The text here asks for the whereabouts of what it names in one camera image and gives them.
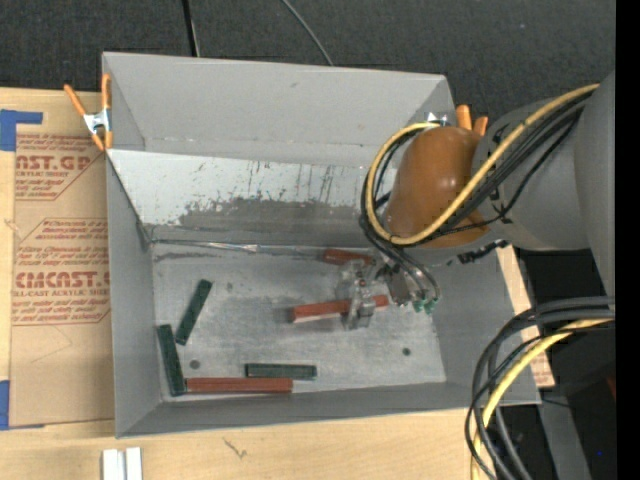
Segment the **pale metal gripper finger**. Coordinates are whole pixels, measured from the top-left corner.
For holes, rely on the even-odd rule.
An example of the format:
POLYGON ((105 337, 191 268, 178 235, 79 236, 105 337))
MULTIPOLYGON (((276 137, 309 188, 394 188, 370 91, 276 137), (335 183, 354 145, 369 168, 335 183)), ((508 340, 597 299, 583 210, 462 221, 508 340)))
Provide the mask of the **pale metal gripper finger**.
POLYGON ((346 330, 355 330, 361 327, 368 327, 375 311, 376 304, 374 300, 352 300, 346 314, 342 317, 344 328, 346 330))
POLYGON ((338 298, 352 299, 363 286, 369 284, 372 267, 370 265, 344 265, 339 269, 338 298))

